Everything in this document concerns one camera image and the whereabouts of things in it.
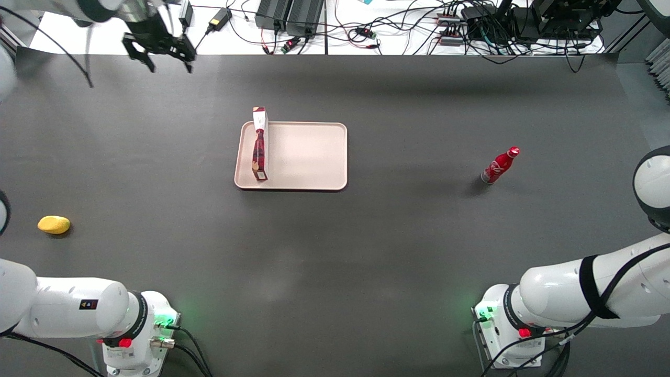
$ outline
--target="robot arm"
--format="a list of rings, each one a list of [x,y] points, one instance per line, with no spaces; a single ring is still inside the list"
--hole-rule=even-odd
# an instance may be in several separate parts
[[[670,244],[670,146],[648,153],[639,162],[633,189],[638,204],[657,229],[644,241],[603,256],[590,256],[552,266],[531,268],[518,284],[490,287],[474,315],[489,358],[532,335],[579,323],[591,312],[593,327],[639,327],[670,313],[670,248],[633,266],[606,303],[600,296],[614,275],[641,253]],[[516,368],[545,348],[545,338],[532,339],[502,351],[495,368]],[[537,358],[533,366],[540,365]]]
[[[49,11],[85,22],[105,22],[112,17],[122,19],[130,29],[122,43],[131,59],[141,61],[154,72],[155,65],[149,54],[167,54],[184,62],[191,73],[196,49],[186,34],[175,37],[168,32],[157,10],[160,5],[163,5],[162,0],[15,0],[14,6],[9,8]]]
[[[9,222],[0,192],[0,234]],[[0,337],[97,337],[107,373],[156,377],[174,346],[177,313],[160,293],[132,292],[100,278],[42,278],[22,264],[0,259]]]

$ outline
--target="red bottle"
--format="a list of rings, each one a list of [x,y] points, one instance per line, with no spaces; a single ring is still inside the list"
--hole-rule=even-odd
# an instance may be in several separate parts
[[[496,157],[496,159],[488,165],[488,168],[482,172],[482,180],[484,183],[493,184],[493,182],[497,181],[498,178],[512,166],[514,157],[517,157],[518,155],[519,147],[512,147],[509,148],[507,153],[503,153]]]

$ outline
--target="yellow sponge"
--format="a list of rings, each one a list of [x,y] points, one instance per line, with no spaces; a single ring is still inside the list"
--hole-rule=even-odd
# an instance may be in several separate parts
[[[38,223],[38,229],[51,234],[62,234],[70,229],[70,220],[61,216],[45,216]]]

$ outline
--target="product box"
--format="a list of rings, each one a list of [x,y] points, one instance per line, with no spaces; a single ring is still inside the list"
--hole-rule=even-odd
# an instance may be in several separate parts
[[[264,107],[253,108],[253,126],[256,129],[256,142],[253,146],[251,170],[257,180],[267,180],[267,142],[269,138],[267,113]]]

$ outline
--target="tray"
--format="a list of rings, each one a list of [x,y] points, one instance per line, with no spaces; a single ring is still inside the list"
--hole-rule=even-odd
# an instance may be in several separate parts
[[[251,156],[253,122],[242,126],[235,184],[245,190],[339,191],[347,182],[346,126],[341,123],[269,122],[267,180],[256,180]]]

